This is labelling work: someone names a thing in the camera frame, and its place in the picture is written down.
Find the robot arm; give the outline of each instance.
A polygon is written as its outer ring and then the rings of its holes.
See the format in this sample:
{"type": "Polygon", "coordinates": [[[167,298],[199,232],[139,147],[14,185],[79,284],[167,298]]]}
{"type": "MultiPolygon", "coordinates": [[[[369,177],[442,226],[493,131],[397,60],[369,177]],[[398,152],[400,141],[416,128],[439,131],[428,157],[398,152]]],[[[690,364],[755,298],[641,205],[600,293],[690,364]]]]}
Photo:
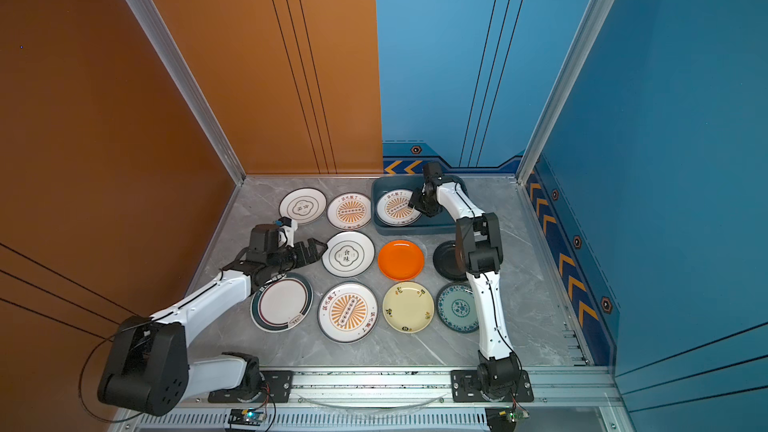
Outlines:
{"type": "Polygon", "coordinates": [[[409,205],[429,217],[445,209],[456,221],[456,263],[467,275],[478,309],[478,378],[487,398],[503,399],[517,387],[521,369],[498,290],[504,260],[498,218],[472,203],[461,184],[444,176],[436,162],[424,165],[424,186],[414,190],[409,205]]]}
{"type": "Polygon", "coordinates": [[[317,262],[326,244],[311,238],[294,245],[296,224],[280,218],[255,226],[248,247],[191,296],[120,324],[101,375],[98,398],[152,415],[163,415],[180,400],[228,389],[247,402],[263,388],[257,358],[233,352],[189,364],[187,347],[211,322],[285,272],[317,262]]]}

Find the plastic tray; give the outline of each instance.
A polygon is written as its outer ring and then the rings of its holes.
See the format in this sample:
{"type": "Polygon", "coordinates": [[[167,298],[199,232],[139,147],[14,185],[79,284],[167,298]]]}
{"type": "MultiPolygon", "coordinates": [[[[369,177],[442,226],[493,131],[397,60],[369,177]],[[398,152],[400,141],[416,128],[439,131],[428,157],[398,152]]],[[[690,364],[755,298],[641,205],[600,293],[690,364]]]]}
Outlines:
{"type": "MultiPolygon", "coordinates": [[[[463,180],[459,177],[446,174],[444,177],[451,178],[462,185],[464,193],[469,197],[469,191],[463,180]]],[[[393,176],[381,177],[373,181],[371,189],[371,199],[373,207],[373,225],[380,235],[427,235],[427,234],[454,234],[456,233],[456,223],[447,211],[442,211],[434,217],[427,217],[422,214],[416,222],[409,226],[393,227],[388,226],[376,215],[376,204],[379,199],[388,192],[407,188],[413,190],[424,186],[424,176],[393,176]]]]}

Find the yellow plate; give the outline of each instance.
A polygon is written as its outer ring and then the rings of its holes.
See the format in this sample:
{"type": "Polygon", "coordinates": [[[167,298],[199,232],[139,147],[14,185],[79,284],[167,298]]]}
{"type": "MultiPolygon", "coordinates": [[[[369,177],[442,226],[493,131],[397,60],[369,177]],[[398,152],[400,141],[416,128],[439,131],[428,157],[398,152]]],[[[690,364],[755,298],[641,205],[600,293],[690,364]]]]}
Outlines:
{"type": "Polygon", "coordinates": [[[429,291],[415,282],[400,282],[387,291],[382,306],[384,319],[394,329],[413,334],[424,329],[435,315],[429,291]]]}

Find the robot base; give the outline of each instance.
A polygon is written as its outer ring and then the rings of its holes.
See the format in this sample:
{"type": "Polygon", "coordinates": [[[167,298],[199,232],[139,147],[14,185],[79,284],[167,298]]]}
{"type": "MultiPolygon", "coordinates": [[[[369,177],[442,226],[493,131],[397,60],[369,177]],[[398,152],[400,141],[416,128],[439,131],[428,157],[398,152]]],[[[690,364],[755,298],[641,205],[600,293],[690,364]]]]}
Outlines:
{"type": "MultiPolygon", "coordinates": [[[[451,370],[454,402],[491,402],[480,390],[480,380],[477,370],[451,370]]],[[[512,396],[519,403],[533,402],[533,387],[528,372],[520,370],[520,380],[514,394],[508,394],[501,400],[512,402],[512,396]]]]}
{"type": "MultiPolygon", "coordinates": [[[[284,404],[288,401],[293,387],[293,372],[290,370],[262,370],[264,388],[270,388],[270,401],[275,404],[284,404]]],[[[214,390],[208,394],[209,404],[234,404],[238,399],[232,394],[232,389],[214,390]]],[[[261,404],[264,402],[264,393],[258,394],[248,404],[261,404]]]]}

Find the orange wall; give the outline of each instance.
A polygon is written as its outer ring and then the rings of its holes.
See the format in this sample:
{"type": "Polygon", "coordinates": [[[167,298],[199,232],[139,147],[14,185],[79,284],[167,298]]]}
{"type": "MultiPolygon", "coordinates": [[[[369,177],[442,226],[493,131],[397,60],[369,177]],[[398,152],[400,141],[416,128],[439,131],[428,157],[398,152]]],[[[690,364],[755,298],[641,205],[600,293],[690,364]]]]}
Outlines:
{"type": "MultiPolygon", "coordinates": [[[[138,314],[177,301],[234,184],[128,5],[0,0],[0,16],[0,242],[138,314]]],[[[76,379],[130,313],[2,247],[0,270],[3,301],[51,317],[0,302],[3,429],[104,430],[76,379]]],[[[103,417],[106,351],[85,375],[103,417]]]]}
{"type": "Polygon", "coordinates": [[[247,173],[380,172],[376,0],[153,0],[247,173]]]}

